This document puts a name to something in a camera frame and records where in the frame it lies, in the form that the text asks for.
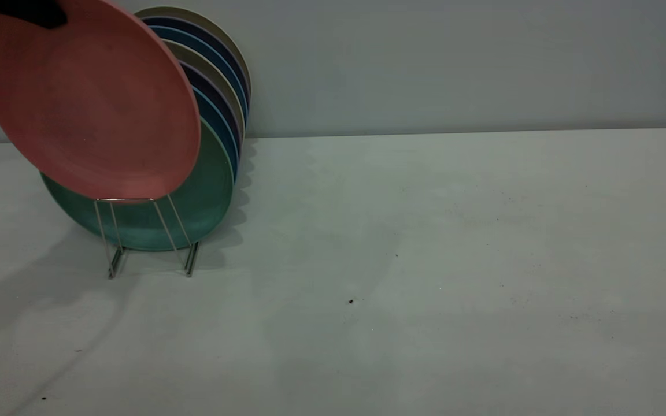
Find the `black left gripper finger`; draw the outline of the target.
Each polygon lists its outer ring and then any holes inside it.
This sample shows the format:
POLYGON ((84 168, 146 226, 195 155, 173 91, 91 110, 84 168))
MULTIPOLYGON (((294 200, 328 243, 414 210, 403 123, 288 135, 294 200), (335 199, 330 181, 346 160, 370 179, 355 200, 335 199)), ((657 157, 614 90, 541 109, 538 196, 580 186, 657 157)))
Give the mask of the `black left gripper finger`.
POLYGON ((0 1, 0 15, 55 29, 67 24, 66 11, 58 1, 0 1))

